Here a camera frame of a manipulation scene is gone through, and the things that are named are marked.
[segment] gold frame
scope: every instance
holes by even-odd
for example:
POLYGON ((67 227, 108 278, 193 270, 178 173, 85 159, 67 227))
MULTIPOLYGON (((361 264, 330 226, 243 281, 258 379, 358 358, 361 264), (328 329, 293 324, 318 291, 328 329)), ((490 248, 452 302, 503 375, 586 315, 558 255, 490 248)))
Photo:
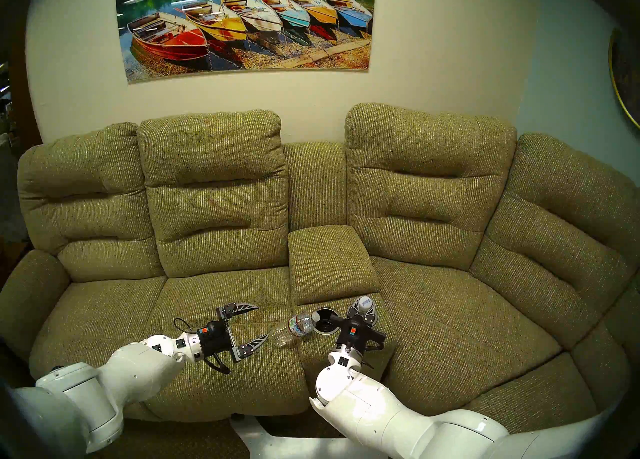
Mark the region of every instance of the gold frame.
POLYGON ((611 75, 611 84, 613 84, 613 91, 616 93, 617 101, 620 102, 620 105, 622 106, 622 109, 625 111, 627 117, 640 130, 640 125, 633 118, 633 116, 631 116, 631 113, 629 113, 629 111, 627 110, 625 103, 622 102, 620 93, 618 92, 618 87, 616 86, 616 78, 613 74, 613 63, 611 61, 611 55, 613 52, 613 42, 618 36, 620 36, 620 30, 617 28, 614 28, 613 31, 611 32, 611 38, 609 39, 609 74, 611 75))

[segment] cup holder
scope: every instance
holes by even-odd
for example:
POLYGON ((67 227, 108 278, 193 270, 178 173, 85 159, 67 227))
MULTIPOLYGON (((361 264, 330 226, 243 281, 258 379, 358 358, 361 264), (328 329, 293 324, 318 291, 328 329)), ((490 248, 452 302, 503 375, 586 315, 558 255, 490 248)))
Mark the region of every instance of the cup holder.
POLYGON ((315 324, 315 328, 313 329, 316 333, 319 333, 320 335, 332 335, 338 331, 338 328, 329 323, 329 317, 331 314, 338 316, 336 311, 329 307, 321 307, 316 312, 320 315, 320 321, 315 324))

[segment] bottle cap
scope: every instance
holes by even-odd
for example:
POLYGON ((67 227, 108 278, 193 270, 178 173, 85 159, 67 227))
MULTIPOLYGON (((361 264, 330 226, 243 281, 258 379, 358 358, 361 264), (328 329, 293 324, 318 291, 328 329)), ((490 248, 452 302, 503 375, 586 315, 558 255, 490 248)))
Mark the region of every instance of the bottle cap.
POLYGON ((366 314, 373 306, 373 300, 369 296, 360 297, 358 299, 358 313, 366 314))

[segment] white wall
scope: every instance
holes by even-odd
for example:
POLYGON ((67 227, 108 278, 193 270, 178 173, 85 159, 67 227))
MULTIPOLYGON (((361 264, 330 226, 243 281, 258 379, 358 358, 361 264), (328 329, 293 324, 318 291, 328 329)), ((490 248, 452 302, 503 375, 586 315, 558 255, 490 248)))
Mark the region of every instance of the white wall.
POLYGON ((29 88, 45 142, 119 121, 254 108, 280 115, 285 142, 341 141, 347 111, 367 101, 515 122, 531 66, 537 5, 538 0, 376 0, 368 73, 207 73, 127 85, 115 0, 33 0, 26 41, 29 88), (213 103, 223 86, 243 94, 213 103))
POLYGON ((540 0, 516 127, 553 135, 640 185, 640 130, 622 111, 609 76, 615 26, 593 0, 540 0))

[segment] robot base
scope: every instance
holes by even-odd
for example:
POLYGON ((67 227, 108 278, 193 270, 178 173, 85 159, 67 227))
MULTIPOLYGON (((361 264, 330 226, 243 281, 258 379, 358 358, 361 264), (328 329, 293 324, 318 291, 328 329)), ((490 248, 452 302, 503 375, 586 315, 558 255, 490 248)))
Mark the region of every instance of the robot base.
POLYGON ((232 419, 231 426, 260 459, 387 459, 384 452, 352 442, 348 438, 289 438, 268 434, 254 416, 232 419))

